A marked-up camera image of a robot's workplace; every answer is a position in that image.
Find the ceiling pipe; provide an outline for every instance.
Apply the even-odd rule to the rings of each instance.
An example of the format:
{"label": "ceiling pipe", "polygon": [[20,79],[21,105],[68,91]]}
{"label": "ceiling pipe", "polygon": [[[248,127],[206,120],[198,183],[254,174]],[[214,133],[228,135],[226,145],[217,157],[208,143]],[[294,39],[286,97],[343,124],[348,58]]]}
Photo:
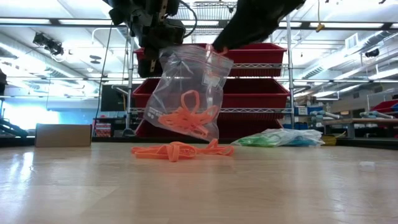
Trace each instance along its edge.
{"label": "ceiling pipe", "polygon": [[[26,56],[29,56],[32,58],[36,58],[37,60],[40,60],[41,62],[43,62],[45,64],[45,66],[47,67],[46,69],[54,70],[56,72],[61,73],[62,75],[65,75],[66,77],[87,78],[83,74],[81,74],[73,69],[70,69],[69,67],[63,65],[62,63],[58,63],[58,62],[54,61],[52,58],[32,49],[30,47],[27,47],[26,45],[12,39],[11,37],[8,37],[2,33],[0,33],[0,43],[4,44],[12,49],[15,49],[18,52],[21,52],[21,55],[16,55],[17,57],[26,55]],[[92,88],[94,88],[94,90],[96,90],[98,88],[98,86],[92,85],[89,82],[84,82],[83,85],[91,86]]]}
{"label": "ceiling pipe", "polygon": [[308,67],[304,70],[301,77],[303,79],[309,79],[315,75],[318,75],[325,70],[328,70],[337,65],[341,65],[349,60],[349,56],[358,53],[358,52],[367,52],[369,49],[374,47],[380,41],[385,40],[392,35],[394,35],[395,31],[380,31],[377,32],[365,39],[363,39],[353,50],[346,50],[345,46],[331,55],[315,62],[315,65]]}

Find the yellow object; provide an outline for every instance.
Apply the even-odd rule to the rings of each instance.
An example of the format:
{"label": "yellow object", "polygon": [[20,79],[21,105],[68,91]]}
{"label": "yellow object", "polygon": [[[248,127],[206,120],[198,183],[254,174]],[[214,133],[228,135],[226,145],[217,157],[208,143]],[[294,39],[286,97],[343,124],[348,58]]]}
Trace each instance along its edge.
{"label": "yellow object", "polygon": [[345,134],[346,134],[346,132],[343,132],[342,134],[339,134],[338,136],[334,136],[332,134],[324,134],[321,138],[322,141],[325,142],[323,144],[323,146],[336,146],[337,139],[344,136]]}
{"label": "yellow object", "polygon": [[321,30],[323,30],[323,28],[325,28],[325,25],[323,24],[318,24],[318,27],[316,29],[317,32],[320,32]]}

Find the green plastic bag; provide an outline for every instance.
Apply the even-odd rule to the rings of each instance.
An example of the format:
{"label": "green plastic bag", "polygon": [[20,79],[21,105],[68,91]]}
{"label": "green plastic bag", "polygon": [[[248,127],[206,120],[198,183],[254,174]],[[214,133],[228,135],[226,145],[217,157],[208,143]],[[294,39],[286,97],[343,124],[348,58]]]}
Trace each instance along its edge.
{"label": "green plastic bag", "polygon": [[317,130],[267,129],[232,142],[238,146],[320,146],[322,133]]}

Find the shelf post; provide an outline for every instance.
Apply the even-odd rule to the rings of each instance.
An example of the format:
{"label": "shelf post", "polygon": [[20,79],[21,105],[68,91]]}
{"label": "shelf post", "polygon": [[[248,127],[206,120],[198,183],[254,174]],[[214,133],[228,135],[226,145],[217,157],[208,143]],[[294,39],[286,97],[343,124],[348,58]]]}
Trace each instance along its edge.
{"label": "shelf post", "polygon": [[287,54],[289,58],[289,90],[290,90],[290,120],[292,122],[292,129],[294,129],[294,84],[293,84],[293,61],[292,61],[292,29],[290,28],[290,15],[286,16],[287,23]]}
{"label": "shelf post", "polygon": [[130,63],[129,63],[129,78],[128,78],[128,84],[127,84],[127,108],[126,108],[126,128],[122,133],[122,136],[130,136],[134,134],[134,131],[130,128],[130,122],[131,122],[131,93],[132,93],[132,73],[134,70],[134,37],[130,34]]}

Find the red storage bin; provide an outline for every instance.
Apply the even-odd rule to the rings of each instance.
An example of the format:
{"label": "red storage bin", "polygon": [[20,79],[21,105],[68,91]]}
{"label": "red storage bin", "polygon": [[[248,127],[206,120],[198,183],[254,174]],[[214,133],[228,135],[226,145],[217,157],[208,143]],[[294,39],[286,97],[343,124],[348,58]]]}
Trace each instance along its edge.
{"label": "red storage bin", "polygon": [[[206,44],[194,44],[200,47],[206,47]],[[260,43],[260,44],[249,44],[240,49],[230,50],[225,57],[230,58],[234,63],[239,64],[276,64],[270,65],[269,68],[256,68],[256,66],[250,67],[234,67],[229,74],[231,77],[279,77],[281,74],[281,64],[283,62],[284,53],[286,49],[279,47],[275,44]],[[135,51],[137,59],[139,61],[139,67],[148,67],[149,62],[140,62],[145,60],[144,49],[140,48]],[[155,71],[152,75],[149,75],[148,69],[140,69],[139,74],[142,77],[159,77],[162,74],[161,66],[159,61],[156,61]]]}
{"label": "red storage bin", "polygon": [[224,86],[224,108],[285,108],[289,96],[272,78],[228,79]]}
{"label": "red storage bin", "polygon": [[394,112],[393,107],[397,103],[398,103],[398,100],[384,101],[384,102],[379,103],[374,108],[372,108],[372,111],[377,111],[377,112],[380,112],[380,113]]}
{"label": "red storage bin", "polygon": [[133,91],[132,97],[134,97],[136,101],[136,108],[145,108],[147,106],[147,102],[152,93],[155,91],[159,81],[159,78],[147,78],[138,88]]}
{"label": "red storage bin", "polygon": [[[236,140],[252,134],[260,133],[266,129],[279,129],[282,125],[276,121],[217,121],[220,131],[220,139]],[[139,138],[156,138],[176,141],[179,139],[189,138],[188,136],[175,133],[162,128],[151,125],[148,121],[143,120],[136,130],[136,136]]]}
{"label": "red storage bin", "polygon": [[[158,82],[158,78],[149,78],[134,90],[137,108],[146,107]],[[285,108],[288,96],[289,92],[271,78],[227,79],[223,108]]]}

